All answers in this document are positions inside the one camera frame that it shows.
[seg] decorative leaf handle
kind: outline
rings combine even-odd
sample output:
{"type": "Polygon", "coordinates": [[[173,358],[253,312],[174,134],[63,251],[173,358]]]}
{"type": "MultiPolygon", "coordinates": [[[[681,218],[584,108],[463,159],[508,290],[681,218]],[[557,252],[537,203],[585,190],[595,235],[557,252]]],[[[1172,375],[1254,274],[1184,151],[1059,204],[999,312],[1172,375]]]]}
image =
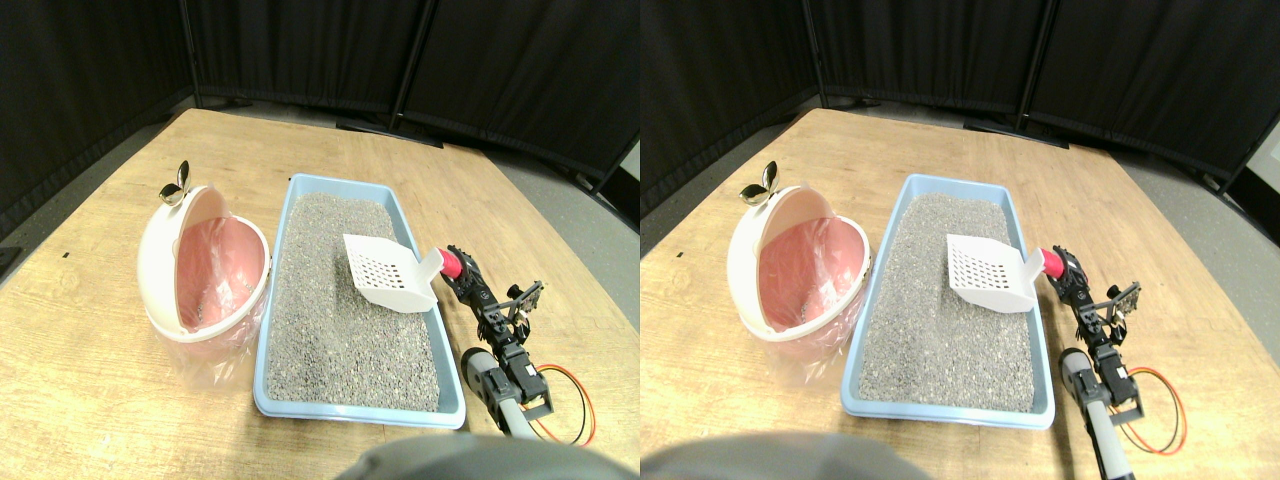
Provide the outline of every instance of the decorative leaf handle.
{"type": "Polygon", "coordinates": [[[187,196],[187,175],[191,173],[191,165],[186,160],[182,165],[178,165],[178,183],[170,183],[160,188],[160,201],[168,206],[178,206],[182,204],[182,198],[187,196]]]}
{"type": "Polygon", "coordinates": [[[742,188],[742,192],[737,195],[742,198],[746,205],[760,206],[769,201],[769,197],[778,191],[778,163],[771,161],[764,166],[764,174],[760,175],[760,184],[749,184],[742,188]]]}

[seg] robotic arm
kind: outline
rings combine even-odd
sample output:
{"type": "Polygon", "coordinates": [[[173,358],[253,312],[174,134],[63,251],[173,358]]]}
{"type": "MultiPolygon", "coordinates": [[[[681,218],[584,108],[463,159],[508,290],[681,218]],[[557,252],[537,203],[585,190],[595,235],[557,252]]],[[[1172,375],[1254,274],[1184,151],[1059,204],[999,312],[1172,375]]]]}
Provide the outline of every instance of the robotic arm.
{"type": "Polygon", "coordinates": [[[492,349],[471,348],[462,355],[467,385],[485,402],[498,428],[516,438],[536,438],[530,421],[552,413],[547,379],[534,369],[524,343],[529,339],[529,312],[538,307],[541,282],[526,291],[507,289],[507,302],[498,302],[480,275],[475,260],[449,246],[443,273],[444,283],[460,302],[471,307],[479,321],[477,334],[492,349]],[[541,403],[526,411],[520,406],[541,403]]]}
{"type": "Polygon", "coordinates": [[[1133,479],[1133,468],[1129,467],[1115,428],[1142,419],[1142,399],[1138,397],[1138,384],[1129,376],[1115,347],[1124,343],[1129,333],[1125,316],[1138,308],[1138,292],[1142,287],[1137,282],[1124,291],[1111,285],[1107,291],[1111,300],[1094,303],[1089,296],[1089,278],[1074,255],[1053,246],[1053,252],[1044,252],[1044,274],[1048,275],[1050,284],[1059,300],[1070,305],[1075,314],[1075,337],[1083,339],[1089,348],[1088,355],[1078,348],[1062,352],[1059,358],[1062,384],[1080,406],[1080,415],[1093,438],[1093,452],[1097,454],[1102,479],[1133,479]],[[1134,408],[1116,415],[1107,413],[1108,404],[1120,407],[1128,403],[1133,403],[1134,408]]]}

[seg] wooden table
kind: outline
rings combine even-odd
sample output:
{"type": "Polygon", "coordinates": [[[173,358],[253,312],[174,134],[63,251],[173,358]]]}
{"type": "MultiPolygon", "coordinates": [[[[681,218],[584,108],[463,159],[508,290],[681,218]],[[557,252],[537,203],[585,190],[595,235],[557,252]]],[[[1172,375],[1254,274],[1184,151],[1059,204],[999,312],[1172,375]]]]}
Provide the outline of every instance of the wooden table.
{"type": "MultiPolygon", "coordinates": [[[[1170,378],[1187,406],[1190,436],[1174,457],[1125,451],[1139,477],[1280,476],[1280,369],[1196,253],[1103,151],[1055,148],[832,110],[810,111],[703,201],[641,261],[644,337],[641,449],[760,430],[842,431],[882,440],[937,477],[1097,477],[1078,407],[1057,380],[1057,417],[1044,431],[859,419],[837,385],[780,387],[728,294],[724,257],[746,206],[737,192],[771,160],[782,186],[809,182],[837,214],[865,228],[878,250],[908,174],[1006,186],[1030,246],[1062,244],[1084,264],[1096,296],[1112,283],[1143,284],[1120,347],[1130,367],[1170,378]]],[[[1047,280],[1041,308],[1051,364],[1079,346],[1075,321],[1047,280]]],[[[835,376],[844,371],[844,361],[835,376]]],[[[1172,403],[1140,376],[1148,417],[1135,424],[1164,445],[1172,403]]]]}
{"type": "MultiPolygon", "coordinates": [[[[138,239],[159,188],[191,161],[237,215],[271,242],[289,175],[312,173],[390,186],[419,247],[454,243],[495,285],[547,283],[526,347],[586,384],[600,430],[589,448],[639,467],[639,339],[581,261],[477,151],[188,110],[125,163],[36,250],[0,291],[0,476],[333,476],[388,440],[443,430],[262,416],[247,388],[178,384],[138,296],[138,239]]],[[[454,357],[476,321],[436,280],[454,357]]],[[[572,384],[548,375],[577,430],[572,384]]],[[[494,434],[470,390],[463,430],[494,434]]]]}

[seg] orange cable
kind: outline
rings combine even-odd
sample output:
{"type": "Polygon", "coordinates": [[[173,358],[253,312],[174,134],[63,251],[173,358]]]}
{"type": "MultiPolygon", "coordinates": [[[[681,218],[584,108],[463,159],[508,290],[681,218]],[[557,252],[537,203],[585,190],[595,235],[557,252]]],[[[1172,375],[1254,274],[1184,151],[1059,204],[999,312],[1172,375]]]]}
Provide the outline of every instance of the orange cable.
{"type": "MultiPolygon", "coordinates": [[[[1134,429],[1133,425],[1128,425],[1129,426],[1129,431],[1132,431],[1133,436],[1137,436],[1138,442],[1140,442],[1143,444],[1143,447],[1147,447],[1147,449],[1149,449],[1151,453],[1155,453],[1155,454],[1158,454],[1158,456],[1162,456],[1162,457],[1170,457],[1174,453],[1180,452],[1183,449],[1183,445],[1187,444],[1187,407],[1183,404],[1183,398],[1178,394],[1178,389],[1174,388],[1174,384],[1169,383],[1169,379],[1166,379],[1165,375],[1161,375],[1158,371],[1143,366],[1143,367],[1137,367],[1137,369],[1129,370],[1129,375],[1132,376],[1133,374],[1138,374],[1138,372],[1143,372],[1143,371],[1146,371],[1146,372],[1148,372],[1151,375],[1155,375],[1157,379],[1160,379],[1161,383],[1165,384],[1165,387],[1169,387],[1169,392],[1172,392],[1174,401],[1178,402],[1179,416],[1181,417],[1181,421],[1183,421],[1183,439],[1178,442],[1178,447],[1176,448],[1174,448],[1172,451],[1165,452],[1165,451],[1160,451],[1160,449],[1157,449],[1157,448],[1147,444],[1147,440],[1144,440],[1142,438],[1142,435],[1138,435],[1138,430],[1134,429]]],[[[1120,425],[1120,428],[1123,429],[1123,428],[1125,428],[1125,425],[1120,425]]]]}

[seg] gray litter granules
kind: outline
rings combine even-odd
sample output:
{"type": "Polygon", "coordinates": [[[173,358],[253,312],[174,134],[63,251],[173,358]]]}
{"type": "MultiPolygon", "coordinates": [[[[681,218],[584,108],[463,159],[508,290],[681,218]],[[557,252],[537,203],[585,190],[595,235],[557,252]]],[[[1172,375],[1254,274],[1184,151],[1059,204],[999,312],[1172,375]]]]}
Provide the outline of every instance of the gray litter granules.
{"type": "Polygon", "coordinates": [[[1029,412],[1027,315],[979,307],[951,289],[947,233],[1009,243],[996,204],[943,193],[915,197],[883,268],[858,393],[869,401],[1029,412]]]}
{"type": "Polygon", "coordinates": [[[268,397],[434,412],[440,387],[422,314],[360,294],[343,233],[396,238],[376,202],[319,192],[294,200],[273,273],[268,397]]]}

